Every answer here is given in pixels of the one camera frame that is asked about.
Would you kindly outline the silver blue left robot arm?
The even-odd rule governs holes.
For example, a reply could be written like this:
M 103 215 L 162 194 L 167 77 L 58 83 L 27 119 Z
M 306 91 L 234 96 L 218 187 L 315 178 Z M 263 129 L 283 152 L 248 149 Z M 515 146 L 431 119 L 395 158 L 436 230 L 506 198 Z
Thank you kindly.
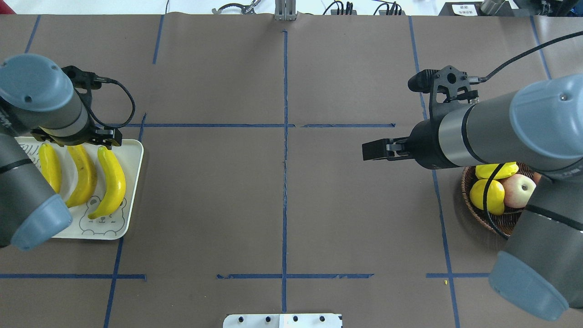
M 38 54 L 19 54 L 1 62 L 1 247 L 29 251 L 72 222 L 64 200 L 22 149 L 18 137 L 31 136 L 61 147 L 122 144 L 119 129 L 125 123 L 103 123 L 91 108 L 92 91 L 104 83 L 119 81 L 73 65 L 61 68 Z

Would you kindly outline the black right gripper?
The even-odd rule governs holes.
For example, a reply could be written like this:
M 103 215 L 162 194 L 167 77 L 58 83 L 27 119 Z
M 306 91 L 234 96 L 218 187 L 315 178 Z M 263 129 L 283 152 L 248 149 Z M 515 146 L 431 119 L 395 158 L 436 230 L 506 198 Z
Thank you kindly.
M 410 156 L 423 168 L 451 168 L 451 162 L 440 147 L 437 126 L 431 120 L 417 124 L 408 138 L 383 138 L 362 144 L 364 161 L 407 160 Z

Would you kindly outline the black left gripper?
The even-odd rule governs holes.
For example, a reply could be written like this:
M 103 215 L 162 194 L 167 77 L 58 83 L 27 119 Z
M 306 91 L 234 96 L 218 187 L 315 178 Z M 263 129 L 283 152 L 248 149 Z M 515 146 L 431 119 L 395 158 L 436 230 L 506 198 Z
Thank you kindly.
M 36 141 L 47 141 L 61 147 L 89 143 L 93 139 L 95 145 L 105 147 L 120 147 L 123 143 L 123 133 L 118 128 L 98 128 L 93 123 L 83 127 L 79 132 L 66 136 L 57 136 L 37 127 L 31 130 L 31 136 Z

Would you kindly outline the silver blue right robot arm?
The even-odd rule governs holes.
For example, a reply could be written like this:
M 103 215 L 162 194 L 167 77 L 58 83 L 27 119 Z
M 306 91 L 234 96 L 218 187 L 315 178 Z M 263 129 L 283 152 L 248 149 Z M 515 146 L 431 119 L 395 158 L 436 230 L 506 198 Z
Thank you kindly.
M 362 145 L 363 160 L 413 159 L 427 169 L 472 166 L 475 207 L 522 210 L 489 274 L 523 311 L 556 321 L 582 310 L 582 75 L 536 82 L 480 101 L 482 79 L 454 67 L 408 81 L 430 96 L 429 118 L 408 137 Z

